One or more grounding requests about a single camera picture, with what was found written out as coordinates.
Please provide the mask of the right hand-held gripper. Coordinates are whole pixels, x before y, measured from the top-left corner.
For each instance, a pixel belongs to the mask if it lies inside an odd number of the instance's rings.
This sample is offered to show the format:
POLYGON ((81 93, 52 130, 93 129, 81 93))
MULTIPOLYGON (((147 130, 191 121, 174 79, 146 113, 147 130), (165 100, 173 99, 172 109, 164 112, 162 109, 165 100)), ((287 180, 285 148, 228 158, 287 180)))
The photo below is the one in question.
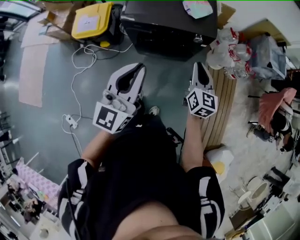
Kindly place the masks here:
POLYGON ((189 113, 199 118, 207 119, 218 110, 218 97, 213 89, 212 77, 207 67, 201 62, 195 62, 188 91, 185 91, 183 106, 189 113))

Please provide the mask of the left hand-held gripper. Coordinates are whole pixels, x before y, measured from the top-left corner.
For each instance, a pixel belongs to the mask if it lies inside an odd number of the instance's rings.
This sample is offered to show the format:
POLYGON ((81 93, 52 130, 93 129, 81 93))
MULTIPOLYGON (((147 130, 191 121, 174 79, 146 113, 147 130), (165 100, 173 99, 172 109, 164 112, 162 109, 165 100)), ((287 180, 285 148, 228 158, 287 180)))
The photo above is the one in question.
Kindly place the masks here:
POLYGON ((121 132, 141 108, 141 89, 146 75, 146 66, 133 63, 115 71, 103 91, 103 98, 96 103, 93 125, 110 133, 121 132), (112 87, 119 93, 117 96, 112 87))

